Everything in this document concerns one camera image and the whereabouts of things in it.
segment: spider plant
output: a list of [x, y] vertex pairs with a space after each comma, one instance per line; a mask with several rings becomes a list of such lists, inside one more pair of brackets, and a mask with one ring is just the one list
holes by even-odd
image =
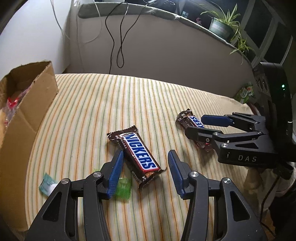
[[233, 8], [233, 10], [232, 10], [231, 13], [228, 10], [227, 14], [225, 14], [224, 11], [222, 10], [222, 8], [218, 4], [216, 4], [214, 2], [212, 2], [212, 3], [215, 4], [216, 6], [218, 6], [218, 8], [220, 8], [222, 14], [217, 13], [216, 11], [213, 11], [212, 10], [212, 11], [202, 12], [200, 15], [202, 15], [204, 13], [211, 13], [214, 16], [214, 19], [216, 21], [221, 22], [221, 23], [224, 23], [224, 24], [230, 26], [232, 29], [234, 29], [236, 31], [234, 35], [236, 35], [237, 32], [240, 31], [239, 21], [235, 21], [235, 19], [238, 16], [240, 16], [239, 13], [236, 13], [236, 11], [237, 11], [237, 4], [235, 4], [235, 6], [234, 6], [234, 8]]
[[249, 50], [255, 52], [255, 50], [253, 48], [251, 48], [250, 46], [247, 46], [247, 41], [245, 39], [242, 38], [240, 32], [238, 32], [237, 35], [235, 35], [235, 38], [237, 39], [237, 48], [232, 50], [230, 52], [230, 54], [238, 51], [241, 55], [242, 55], [242, 63], [244, 62], [244, 55], [246, 55], [246, 53], [249, 52]]

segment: snickers bar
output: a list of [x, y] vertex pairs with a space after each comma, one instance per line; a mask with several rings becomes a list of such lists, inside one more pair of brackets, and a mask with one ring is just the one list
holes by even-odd
[[117, 142], [123, 150], [127, 166], [139, 182], [139, 188], [164, 171], [143, 143], [135, 126], [108, 133], [107, 136], [109, 140]]
[[[180, 123], [180, 125], [183, 126], [184, 129], [189, 126], [204, 128], [203, 124], [200, 122], [199, 119], [196, 118], [196, 116], [193, 115], [190, 109], [180, 112], [177, 116], [176, 122]], [[204, 149], [205, 151], [210, 151], [212, 149], [210, 143], [195, 141], [195, 144], [197, 145], [197, 147]]]

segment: striped fabric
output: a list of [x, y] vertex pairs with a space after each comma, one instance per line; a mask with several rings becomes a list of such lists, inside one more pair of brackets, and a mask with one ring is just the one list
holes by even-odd
[[[57, 182], [64, 177], [86, 178], [110, 161], [118, 148], [107, 140], [106, 134], [132, 125], [137, 126], [162, 169], [167, 167], [168, 151], [175, 149], [193, 170], [217, 180], [227, 176], [242, 190], [247, 170], [218, 163], [215, 152], [197, 150], [175, 124], [175, 118], [187, 108], [198, 118], [203, 114], [234, 111], [251, 113], [247, 105], [180, 85], [128, 76], [59, 74], [56, 79], [59, 93], [36, 136], [27, 170], [28, 226], [46, 200], [38, 190], [45, 172]], [[225, 133], [239, 132], [232, 127], [220, 129]], [[103, 203], [112, 240], [180, 240], [189, 201], [177, 195], [170, 171], [162, 173], [142, 191], [137, 189], [138, 183], [126, 165], [121, 175], [132, 180], [130, 199], [124, 202], [113, 197]], [[213, 200], [209, 214], [211, 240]], [[85, 240], [81, 199], [78, 225], [80, 240]]]

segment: plant pot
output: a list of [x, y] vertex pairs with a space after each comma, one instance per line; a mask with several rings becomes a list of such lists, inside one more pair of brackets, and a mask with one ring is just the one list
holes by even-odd
[[215, 20], [214, 18], [212, 18], [209, 30], [227, 42], [230, 42], [231, 38], [234, 36], [234, 31], [231, 27], [225, 23]]

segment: cardboard box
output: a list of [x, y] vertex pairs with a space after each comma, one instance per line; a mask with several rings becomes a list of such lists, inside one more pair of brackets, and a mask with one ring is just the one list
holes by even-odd
[[2, 134], [0, 148], [0, 215], [8, 226], [18, 231], [28, 229], [25, 180], [32, 146], [40, 124], [58, 93], [51, 62], [19, 66], [7, 74], [0, 81], [0, 107], [6, 105], [8, 97], [17, 96], [29, 86], [4, 136]]

